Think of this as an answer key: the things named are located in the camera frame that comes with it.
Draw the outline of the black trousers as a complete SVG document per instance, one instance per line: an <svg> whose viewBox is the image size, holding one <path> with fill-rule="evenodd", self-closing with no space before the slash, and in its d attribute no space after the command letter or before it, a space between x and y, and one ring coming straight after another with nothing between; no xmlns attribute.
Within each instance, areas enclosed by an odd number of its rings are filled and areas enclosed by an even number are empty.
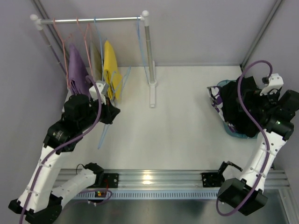
<svg viewBox="0 0 299 224"><path fill-rule="evenodd" d="M233 124L237 131L247 134L248 126L251 123L240 113L240 103L237 94L238 80L229 81L221 87L220 95L223 100L223 115L225 121ZM246 90L259 90L253 77L243 78L241 83L241 94L245 95ZM262 117L253 117L258 123L261 123Z"/></svg>

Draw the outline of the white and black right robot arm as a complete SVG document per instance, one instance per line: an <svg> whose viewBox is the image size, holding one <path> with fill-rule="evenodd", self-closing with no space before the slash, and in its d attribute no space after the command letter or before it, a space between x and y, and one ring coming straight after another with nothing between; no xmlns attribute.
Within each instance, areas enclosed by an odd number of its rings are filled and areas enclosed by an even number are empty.
<svg viewBox="0 0 299 224"><path fill-rule="evenodd" d="M222 183L216 202L226 203L233 210L223 213L216 206L221 216L228 217L236 212L248 216L266 205L268 198L263 194L266 178L278 152L294 132L291 120L298 109L298 92L287 90L266 117L266 122L259 126L256 149L248 164L238 175Z"/></svg>

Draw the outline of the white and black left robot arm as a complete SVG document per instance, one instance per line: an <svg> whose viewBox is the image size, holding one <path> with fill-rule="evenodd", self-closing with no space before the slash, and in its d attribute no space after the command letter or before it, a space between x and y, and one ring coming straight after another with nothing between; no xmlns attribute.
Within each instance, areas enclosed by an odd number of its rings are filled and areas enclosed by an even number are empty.
<svg viewBox="0 0 299 224"><path fill-rule="evenodd" d="M86 188L104 185L104 169L97 163L88 163L83 169L59 187L54 183L66 159L76 144L98 122L112 124L120 109L108 97L105 103L84 94L69 97L59 121L47 131L37 167L22 195L9 204L9 209L20 214L20 220L30 224L52 224L65 205Z"/></svg>

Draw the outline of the purple camouflage trousers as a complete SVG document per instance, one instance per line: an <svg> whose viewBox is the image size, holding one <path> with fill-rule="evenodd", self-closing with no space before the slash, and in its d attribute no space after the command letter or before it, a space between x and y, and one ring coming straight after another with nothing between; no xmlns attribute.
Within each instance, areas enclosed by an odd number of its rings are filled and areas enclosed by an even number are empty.
<svg viewBox="0 0 299 224"><path fill-rule="evenodd" d="M207 87L207 92L208 92L209 99L211 101L211 106L217 111L218 115L220 116L226 132L229 135L233 136L234 134L236 134L236 129L232 124L225 121L224 119L223 110L222 110L223 100L220 95L220 90L221 90L221 86Z"/></svg>

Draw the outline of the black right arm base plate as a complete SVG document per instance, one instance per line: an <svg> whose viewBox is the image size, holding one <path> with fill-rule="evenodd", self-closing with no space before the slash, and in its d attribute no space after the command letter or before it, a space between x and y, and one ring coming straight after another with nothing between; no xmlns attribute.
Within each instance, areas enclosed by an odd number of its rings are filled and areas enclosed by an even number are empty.
<svg viewBox="0 0 299 224"><path fill-rule="evenodd" d="M201 178L204 188L220 187L225 181L223 175L218 172L201 173Z"/></svg>

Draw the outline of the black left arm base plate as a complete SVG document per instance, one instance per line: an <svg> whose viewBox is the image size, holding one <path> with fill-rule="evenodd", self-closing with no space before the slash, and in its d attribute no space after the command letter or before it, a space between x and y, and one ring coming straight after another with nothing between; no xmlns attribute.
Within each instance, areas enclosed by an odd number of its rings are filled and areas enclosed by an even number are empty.
<svg viewBox="0 0 299 224"><path fill-rule="evenodd" d="M97 175L92 188L118 188L119 174L118 173L102 173Z"/></svg>

